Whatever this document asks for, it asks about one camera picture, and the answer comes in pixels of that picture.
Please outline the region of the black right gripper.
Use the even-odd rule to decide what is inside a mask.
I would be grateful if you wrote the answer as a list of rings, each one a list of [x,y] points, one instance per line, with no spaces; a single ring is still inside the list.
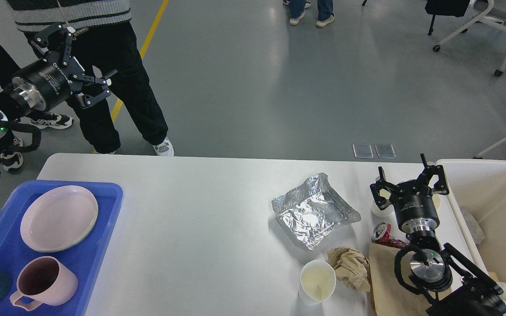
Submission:
[[[440,225],[433,195],[448,195],[448,184],[442,165],[430,165],[420,154],[423,172],[416,182],[397,185],[386,180],[384,169],[378,167],[378,178],[370,185],[374,203],[379,210],[394,206],[398,228],[404,233],[434,231]]]

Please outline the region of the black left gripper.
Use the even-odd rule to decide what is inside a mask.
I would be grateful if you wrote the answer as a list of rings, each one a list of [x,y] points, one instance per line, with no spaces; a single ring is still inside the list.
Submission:
[[[12,74],[11,96],[18,104],[18,114],[51,110],[72,94],[82,109],[111,95],[111,77],[118,70],[103,78],[86,75],[72,56],[73,33],[57,22],[33,36],[31,47],[39,59]]]

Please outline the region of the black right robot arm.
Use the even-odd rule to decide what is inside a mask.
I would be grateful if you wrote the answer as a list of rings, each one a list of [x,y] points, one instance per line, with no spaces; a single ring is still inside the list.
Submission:
[[[442,165],[430,165],[420,155],[423,171],[416,179],[393,184],[385,171],[370,189],[379,210],[392,206],[396,223],[409,244],[395,256],[394,274],[406,290],[426,298],[430,316],[502,316],[504,292],[490,276],[450,243],[441,245],[435,230],[440,225],[433,197],[448,195]]]

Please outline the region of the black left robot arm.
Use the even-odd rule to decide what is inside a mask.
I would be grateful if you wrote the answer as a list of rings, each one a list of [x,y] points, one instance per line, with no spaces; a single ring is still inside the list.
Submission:
[[[88,75],[72,55],[74,39],[86,30],[57,22],[34,36],[30,44],[42,58],[15,72],[0,92],[0,154],[31,152],[40,146],[40,130],[18,122],[33,110],[49,111],[68,99],[87,109],[111,95],[110,78],[116,70],[103,78]]]

